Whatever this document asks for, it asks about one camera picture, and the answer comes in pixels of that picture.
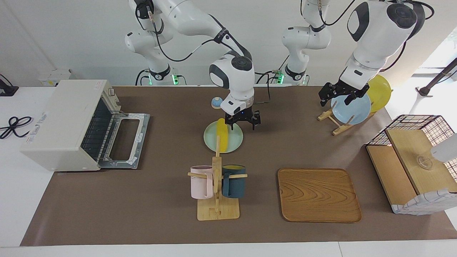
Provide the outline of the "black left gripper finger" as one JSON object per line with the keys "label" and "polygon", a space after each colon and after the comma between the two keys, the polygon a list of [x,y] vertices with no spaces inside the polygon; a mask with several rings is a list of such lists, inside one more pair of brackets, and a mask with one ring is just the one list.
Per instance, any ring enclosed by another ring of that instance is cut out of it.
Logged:
{"label": "black left gripper finger", "polygon": [[327,82],[324,84],[322,89],[319,91],[318,95],[320,98],[320,105],[324,107],[328,101],[333,98],[338,97],[338,83]]}
{"label": "black left gripper finger", "polygon": [[357,98],[362,98],[365,95],[365,92],[349,92],[346,94],[347,97],[344,100],[344,103],[346,105],[351,104],[352,101],[354,101]]}

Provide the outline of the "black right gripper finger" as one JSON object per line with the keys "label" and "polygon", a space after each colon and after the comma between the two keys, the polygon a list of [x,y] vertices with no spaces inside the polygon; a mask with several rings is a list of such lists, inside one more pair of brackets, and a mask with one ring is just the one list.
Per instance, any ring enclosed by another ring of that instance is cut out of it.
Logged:
{"label": "black right gripper finger", "polygon": [[225,124],[227,124],[230,127],[230,130],[233,131],[234,124],[236,124],[238,122],[238,115],[237,114],[235,114],[235,115],[225,114],[224,122],[225,122]]}
{"label": "black right gripper finger", "polygon": [[253,111],[249,119],[249,123],[252,125],[252,130],[256,129],[257,125],[261,124],[261,114],[259,110]]}

